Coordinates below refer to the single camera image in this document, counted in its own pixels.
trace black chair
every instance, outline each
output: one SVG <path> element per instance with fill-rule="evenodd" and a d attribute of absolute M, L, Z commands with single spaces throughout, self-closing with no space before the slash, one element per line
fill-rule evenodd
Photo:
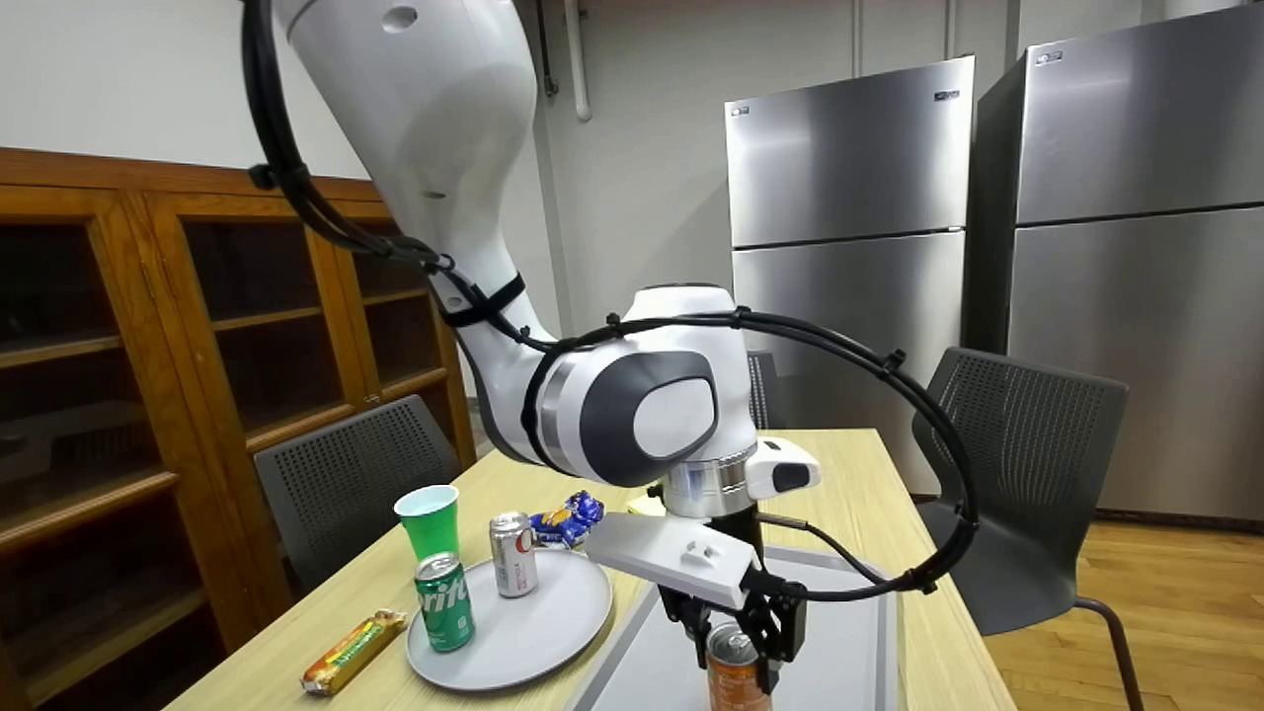
<path fill-rule="evenodd" d="M 1143 706 L 1119 614 L 1073 593 L 1073 556 L 1097 510 L 1125 389 L 948 350 L 928 392 L 956 423 L 974 472 L 982 523 L 953 583 L 980 631 L 1014 631 L 1090 610 L 1109 627 L 1128 706 Z M 961 488 L 935 431 L 923 421 L 914 431 L 945 482 L 945 497 L 922 505 L 923 527 L 945 542 Z"/>
<path fill-rule="evenodd" d="M 395 527 L 395 497 L 450 482 L 460 456 L 424 400 L 395 400 L 254 456 L 299 593 Z"/>

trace refrigerator door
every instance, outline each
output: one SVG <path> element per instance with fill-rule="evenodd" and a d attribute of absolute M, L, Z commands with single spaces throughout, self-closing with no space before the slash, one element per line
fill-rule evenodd
<path fill-rule="evenodd" d="M 872 351 L 906 351 L 906 371 L 928 385 L 961 342 L 965 234 L 820 243 L 735 253 L 737 303 L 839 330 Z M 764 364 L 770 427 L 878 427 L 906 482 L 935 492 L 914 443 L 914 409 L 840 360 L 790 342 L 747 336 Z"/>
<path fill-rule="evenodd" d="M 1264 523 L 1264 211 L 1021 231 L 1013 355 L 1128 385 L 1107 510 Z"/>
<path fill-rule="evenodd" d="M 974 60 L 726 105 L 735 245 L 961 231 Z"/>
<path fill-rule="evenodd" d="M 1021 226 L 1264 201 L 1264 3 L 1040 43 L 1024 68 Z"/>

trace cup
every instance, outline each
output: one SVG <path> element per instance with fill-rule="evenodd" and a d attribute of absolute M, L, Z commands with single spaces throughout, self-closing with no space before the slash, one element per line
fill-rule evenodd
<path fill-rule="evenodd" d="M 395 502 L 395 519 L 420 563 L 460 555 L 460 488 L 411 492 Z"/>

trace wooden table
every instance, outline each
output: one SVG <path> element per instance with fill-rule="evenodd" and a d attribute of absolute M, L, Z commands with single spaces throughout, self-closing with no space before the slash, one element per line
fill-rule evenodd
<path fill-rule="evenodd" d="M 828 530 L 865 563 L 898 575 L 917 565 L 934 542 L 872 431 L 786 431 L 819 456 L 824 482 L 805 496 L 766 502 L 770 513 L 805 519 Z M 483 460 L 460 479 L 464 492 L 464 556 L 478 565 L 490 556 L 485 523 L 498 510 L 553 510 L 572 492 L 594 492 L 607 510 L 640 497 L 640 492 L 611 492 L 581 479 L 560 479 L 537 468 L 516 468 L 500 456 Z M 820 550 L 815 536 L 766 530 L 770 544 Z M 356 711 L 390 711 L 390 706 L 569 706 L 581 683 L 597 673 L 599 658 L 611 650 L 618 631 L 629 623 L 633 610 L 648 593 L 645 583 L 607 575 L 618 610 L 607 631 L 589 646 L 572 664 L 553 677 L 498 697 L 450 697 L 428 687 L 402 662 L 402 635 L 364 667 L 348 692 L 336 701 L 304 701 L 299 673 L 336 646 L 356 619 L 374 610 L 415 614 L 420 598 L 411 590 L 415 556 L 406 536 L 390 530 L 348 569 L 324 583 L 311 598 L 291 604 L 261 635 L 237 650 L 221 667 L 199 679 L 174 706 L 356 706 Z M 940 593 L 902 598 L 902 677 L 907 706 L 1014 706 L 972 617 L 965 614 L 953 583 Z"/>

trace wooden cabinet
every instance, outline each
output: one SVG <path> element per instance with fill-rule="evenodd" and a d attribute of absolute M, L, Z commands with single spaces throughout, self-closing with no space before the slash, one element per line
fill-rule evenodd
<path fill-rule="evenodd" d="M 228 170 L 0 149 L 0 706 L 163 702 L 286 614 L 254 452 L 400 397 L 474 460 L 415 268 Z"/>

